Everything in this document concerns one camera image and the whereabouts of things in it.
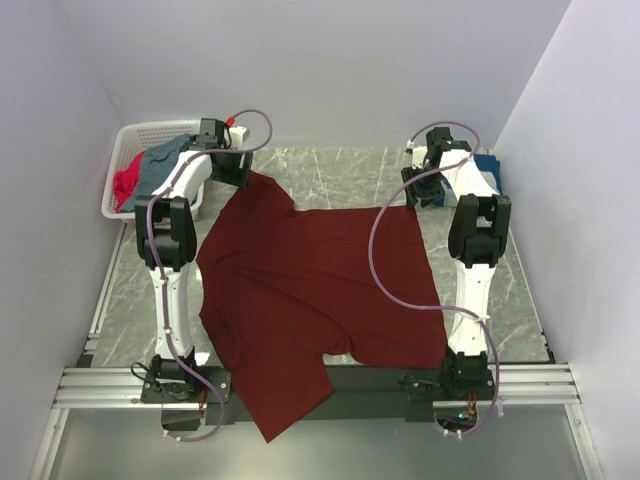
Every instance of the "gray wall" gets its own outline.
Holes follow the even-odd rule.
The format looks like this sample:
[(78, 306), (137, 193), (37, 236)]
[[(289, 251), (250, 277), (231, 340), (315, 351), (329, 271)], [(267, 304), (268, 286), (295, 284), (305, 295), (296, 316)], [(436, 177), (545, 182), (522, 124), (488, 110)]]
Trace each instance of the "gray wall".
[(638, 478), (640, 5), (574, 0), (497, 143), (536, 304), (608, 477)]
[(111, 255), (99, 198), (120, 120), (52, 2), (0, 3), (0, 62), (0, 477), (21, 479)]
[(447, 117), (492, 146), (569, 0), (58, 3), (125, 123), (255, 106), (276, 146), (347, 147)]

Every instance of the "clothing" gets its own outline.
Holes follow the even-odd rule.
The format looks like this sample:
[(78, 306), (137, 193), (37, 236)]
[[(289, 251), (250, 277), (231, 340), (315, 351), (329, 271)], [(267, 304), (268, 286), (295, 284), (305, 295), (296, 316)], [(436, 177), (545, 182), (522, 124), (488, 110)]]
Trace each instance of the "clothing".
[[(202, 323), (267, 441), (333, 392), (323, 353), (351, 352), (370, 366), (441, 365), (442, 313), (396, 305), (373, 282), (367, 242), (378, 211), (298, 212), (273, 179), (252, 173), (202, 244)], [(439, 304), (414, 211), (388, 210), (374, 253), (391, 292)]]
[(120, 208), (136, 188), (140, 173), (140, 160), (142, 160), (143, 156), (144, 150), (133, 157), (131, 165), (126, 170), (120, 170), (113, 176), (113, 196), (116, 197), (116, 213), (120, 213)]
[[(494, 155), (480, 155), (478, 153), (473, 156), (473, 161), (476, 163), (476, 167), (478, 167), (478, 170), (482, 173), (482, 177), (489, 186), (502, 195), (500, 161)], [(458, 205), (458, 199), (456, 198), (456, 194), (453, 193), (451, 185), (443, 179), (442, 186), (444, 188), (444, 196), (438, 198), (433, 204), (445, 207), (456, 207)]]
[(178, 163), (180, 153), (186, 151), (190, 144), (191, 135), (184, 134), (144, 152), (140, 160), (138, 183), (120, 211), (133, 212), (138, 196), (151, 195), (158, 189)]

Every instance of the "red cloth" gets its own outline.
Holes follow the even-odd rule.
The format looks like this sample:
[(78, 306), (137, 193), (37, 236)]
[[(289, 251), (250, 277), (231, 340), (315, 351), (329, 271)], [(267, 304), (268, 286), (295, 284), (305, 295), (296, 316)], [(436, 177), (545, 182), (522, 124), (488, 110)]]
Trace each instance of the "red cloth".
[(131, 165), (126, 170), (120, 170), (113, 176), (113, 195), (116, 197), (116, 213), (120, 212), (120, 208), (124, 205), (131, 194), (139, 179), (140, 160), (144, 157), (144, 151), (133, 157)]
[[(267, 441), (332, 394), (323, 353), (440, 367), (442, 313), (396, 305), (371, 277), (367, 241), (378, 211), (298, 212), (273, 179), (252, 173), (202, 244), (200, 317)], [(391, 292), (439, 305), (415, 212), (390, 208), (374, 253)]]

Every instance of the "marble surface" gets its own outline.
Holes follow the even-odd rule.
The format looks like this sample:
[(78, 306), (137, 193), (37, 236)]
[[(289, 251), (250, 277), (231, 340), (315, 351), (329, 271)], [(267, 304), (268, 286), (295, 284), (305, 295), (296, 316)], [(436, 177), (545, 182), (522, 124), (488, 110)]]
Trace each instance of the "marble surface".
[[(382, 206), (401, 184), (400, 169), (409, 162), (401, 149), (275, 149), (256, 154), (253, 169), (275, 178), (298, 210)], [(196, 221), (199, 244), (215, 222), (234, 187), (205, 184)], [(394, 204), (404, 205), (404, 194)], [(447, 236), (453, 209), (427, 207), (418, 221), (442, 304), (456, 295), (456, 272)], [(111, 276), (108, 300), (101, 312), (100, 336), (93, 367), (147, 364), (154, 354), (155, 304), (149, 272), (138, 257), (135, 230), (127, 226)], [(193, 264), (189, 276), (189, 324), (197, 352), (209, 352), (208, 364), (219, 364), (199, 318), (202, 279)], [(491, 287), (489, 326), (501, 361), (547, 361), (540, 324), (520, 262), (510, 239)], [(447, 330), (451, 314), (445, 315)], [(355, 363), (350, 355), (326, 356), (325, 363)]]

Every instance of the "laundry basket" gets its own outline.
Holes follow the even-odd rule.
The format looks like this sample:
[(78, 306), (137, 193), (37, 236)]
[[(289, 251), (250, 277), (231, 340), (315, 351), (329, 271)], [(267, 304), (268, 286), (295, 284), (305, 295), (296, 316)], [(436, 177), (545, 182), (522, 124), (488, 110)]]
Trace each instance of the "laundry basket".
[[(183, 133), (197, 134), (200, 130), (200, 120), (177, 120), (174, 122), (136, 123), (123, 127), (118, 132), (116, 144), (111, 154), (109, 173), (102, 195), (102, 214), (107, 218), (115, 218), (127, 222), (133, 221), (133, 212), (117, 213), (115, 210), (116, 197), (113, 194), (113, 176), (119, 170), (125, 170), (133, 158), (142, 150), (155, 147), (174, 139)], [(191, 205), (191, 216), (198, 217), (198, 209), (202, 205), (204, 186), (200, 185), (195, 202)]]

